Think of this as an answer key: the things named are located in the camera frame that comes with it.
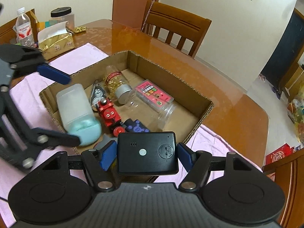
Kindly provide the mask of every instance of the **black jar lid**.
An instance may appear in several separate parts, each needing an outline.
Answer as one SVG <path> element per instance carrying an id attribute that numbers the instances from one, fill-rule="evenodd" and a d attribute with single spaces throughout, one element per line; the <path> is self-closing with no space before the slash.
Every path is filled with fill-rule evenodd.
<path id="1" fill-rule="evenodd" d="M 51 11 L 51 17 L 57 18 L 57 17 L 65 16 L 69 13 L 72 13 L 71 7 L 59 7 Z"/>

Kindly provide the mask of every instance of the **tiled floor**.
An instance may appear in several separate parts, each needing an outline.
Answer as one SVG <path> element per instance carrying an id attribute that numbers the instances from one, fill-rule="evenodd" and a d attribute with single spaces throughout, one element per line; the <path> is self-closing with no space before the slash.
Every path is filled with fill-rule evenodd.
<path id="1" fill-rule="evenodd" d="M 295 127 L 287 115 L 287 98 L 283 94 L 279 100 L 272 91 L 272 85 L 257 78 L 247 95 L 260 105 L 269 117 L 268 138 L 265 155 L 278 149 L 285 143 L 296 147 L 299 142 L 295 135 Z"/>

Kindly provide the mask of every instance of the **screw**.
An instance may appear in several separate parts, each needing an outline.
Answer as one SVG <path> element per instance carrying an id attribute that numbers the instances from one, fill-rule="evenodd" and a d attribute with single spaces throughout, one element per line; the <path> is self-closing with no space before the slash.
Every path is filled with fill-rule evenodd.
<path id="1" fill-rule="evenodd" d="M 184 189 L 194 189 L 194 188 L 196 188 L 196 184 L 194 182 L 183 182 L 181 184 L 181 186 Z"/>
<path id="2" fill-rule="evenodd" d="M 41 144 L 46 143 L 49 140 L 49 138 L 46 135 L 38 136 L 37 141 Z"/>
<path id="3" fill-rule="evenodd" d="M 5 93 L 5 92 L 9 91 L 9 88 L 7 86 L 2 86 L 2 87 L 0 87 L 0 91 Z"/>
<path id="4" fill-rule="evenodd" d="M 101 181 L 97 184 L 97 186 L 102 189 L 109 189 L 113 187 L 113 184 L 109 181 Z"/>
<path id="5" fill-rule="evenodd" d="M 98 155 L 97 149 L 94 149 L 94 148 L 89 149 L 89 152 L 92 152 L 93 156 L 97 156 Z"/>
<path id="6" fill-rule="evenodd" d="M 22 166 L 26 169 L 29 169 L 33 166 L 34 160 L 32 158 L 27 158 L 24 161 L 22 161 Z"/>

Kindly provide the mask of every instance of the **wooden chair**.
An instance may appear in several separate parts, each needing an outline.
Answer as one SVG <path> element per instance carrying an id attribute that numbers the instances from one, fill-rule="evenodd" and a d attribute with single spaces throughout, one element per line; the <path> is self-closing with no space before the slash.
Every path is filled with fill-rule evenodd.
<path id="1" fill-rule="evenodd" d="M 149 0 L 146 4 L 142 32 L 149 33 L 150 26 L 156 26 L 153 37 L 158 38 L 160 29 L 164 28 L 169 31 L 166 44 L 171 43 L 172 37 L 176 33 L 181 36 L 176 47 L 178 50 L 181 50 L 186 39 L 189 39 L 193 45 L 188 55 L 194 58 L 209 29 L 211 20 L 156 1 L 148 13 L 151 2 Z"/>
<path id="2" fill-rule="evenodd" d="M 304 149 L 265 165 L 263 172 L 275 172 L 275 182 L 285 194 L 278 223 L 284 228 L 300 227 L 304 224 Z"/>
<path id="3" fill-rule="evenodd" d="M 34 41 L 37 42 L 37 27 L 36 27 L 36 20 L 34 17 L 30 14 L 30 11 L 26 12 L 27 16 L 31 20 L 31 26 L 33 30 L 33 35 L 34 35 Z M 5 43 L 16 43 L 16 33 L 13 30 L 13 26 L 16 24 L 17 18 L 11 20 L 10 22 L 4 24 L 3 26 L 0 27 L 0 44 L 5 44 Z"/>

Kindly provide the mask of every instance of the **water bottle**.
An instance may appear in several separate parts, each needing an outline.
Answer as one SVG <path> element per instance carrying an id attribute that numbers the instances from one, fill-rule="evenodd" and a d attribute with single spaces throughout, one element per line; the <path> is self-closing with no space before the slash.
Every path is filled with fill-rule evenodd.
<path id="1" fill-rule="evenodd" d="M 25 13 L 25 8 L 22 7 L 17 10 L 17 39 L 23 46 L 35 47 L 34 37 L 32 34 L 31 20 Z"/>

